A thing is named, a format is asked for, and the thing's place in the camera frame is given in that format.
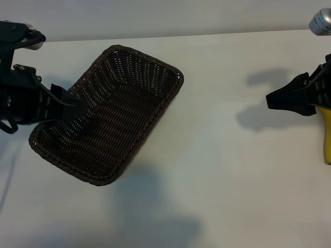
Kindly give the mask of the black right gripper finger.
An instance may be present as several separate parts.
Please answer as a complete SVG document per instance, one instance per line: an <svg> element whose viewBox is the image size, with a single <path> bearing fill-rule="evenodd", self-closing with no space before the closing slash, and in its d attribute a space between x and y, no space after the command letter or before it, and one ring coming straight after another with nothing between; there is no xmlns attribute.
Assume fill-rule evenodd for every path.
<svg viewBox="0 0 331 248"><path fill-rule="evenodd" d="M302 93L299 91L304 87L305 80L309 79L308 73L296 76L291 82L280 89L277 89L266 96L268 104L289 104Z"/></svg>
<svg viewBox="0 0 331 248"><path fill-rule="evenodd" d="M271 103L268 102L267 106L272 110L285 110L298 113L302 116L312 116L317 113L316 109L312 105L294 105L294 104L283 104L283 103Z"/></svg>

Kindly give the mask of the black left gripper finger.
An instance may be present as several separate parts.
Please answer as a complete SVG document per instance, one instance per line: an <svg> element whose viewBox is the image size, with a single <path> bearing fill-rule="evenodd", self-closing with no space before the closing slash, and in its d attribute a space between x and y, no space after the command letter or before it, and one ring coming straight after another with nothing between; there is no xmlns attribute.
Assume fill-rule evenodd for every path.
<svg viewBox="0 0 331 248"><path fill-rule="evenodd" d="M78 99L77 97L71 95L67 90L58 85L51 85L51 93L63 103L74 106L80 112L86 112L88 109L88 104L86 101Z"/></svg>
<svg viewBox="0 0 331 248"><path fill-rule="evenodd" d="M72 121L78 117L84 117L87 114L86 108L66 108L60 112L59 116L56 118L58 121Z"/></svg>

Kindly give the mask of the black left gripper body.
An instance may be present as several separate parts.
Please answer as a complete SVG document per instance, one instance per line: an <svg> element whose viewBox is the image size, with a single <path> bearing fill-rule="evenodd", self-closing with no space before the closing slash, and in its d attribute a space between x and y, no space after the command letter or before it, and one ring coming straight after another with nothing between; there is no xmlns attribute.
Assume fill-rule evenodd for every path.
<svg viewBox="0 0 331 248"><path fill-rule="evenodd" d="M1 67L1 121L11 127L63 120L64 103L41 84L33 67Z"/></svg>

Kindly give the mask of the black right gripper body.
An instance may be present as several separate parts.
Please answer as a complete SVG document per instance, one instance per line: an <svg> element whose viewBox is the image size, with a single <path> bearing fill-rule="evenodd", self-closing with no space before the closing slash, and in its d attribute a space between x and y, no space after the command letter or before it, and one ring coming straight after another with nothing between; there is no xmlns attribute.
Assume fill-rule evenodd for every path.
<svg viewBox="0 0 331 248"><path fill-rule="evenodd" d="M309 105L330 110L330 54L309 77L305 92Z"/></svg>

